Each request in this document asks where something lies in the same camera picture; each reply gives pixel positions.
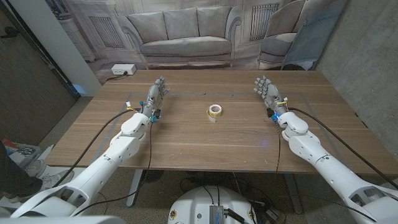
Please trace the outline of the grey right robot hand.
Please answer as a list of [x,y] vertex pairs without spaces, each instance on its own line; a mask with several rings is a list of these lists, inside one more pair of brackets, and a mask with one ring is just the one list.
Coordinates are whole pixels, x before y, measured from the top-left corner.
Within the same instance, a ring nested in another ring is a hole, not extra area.
[[263,76],[256,78],[254,91],[261,96],[267,108],[267,116],[276,121],[282,114],[288,112],[287,98],[283,98],[272,81]]

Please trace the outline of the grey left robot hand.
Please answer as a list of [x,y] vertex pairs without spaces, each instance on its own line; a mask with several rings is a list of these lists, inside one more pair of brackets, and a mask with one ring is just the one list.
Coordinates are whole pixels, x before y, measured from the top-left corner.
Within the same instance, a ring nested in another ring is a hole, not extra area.
[[142,114],[151,118],[155,110],[159,110],[164,96],[170,91],[165,83],[165,78],[161,76],[156,79],[154,84],[149,88],[146,100],[142,108]]

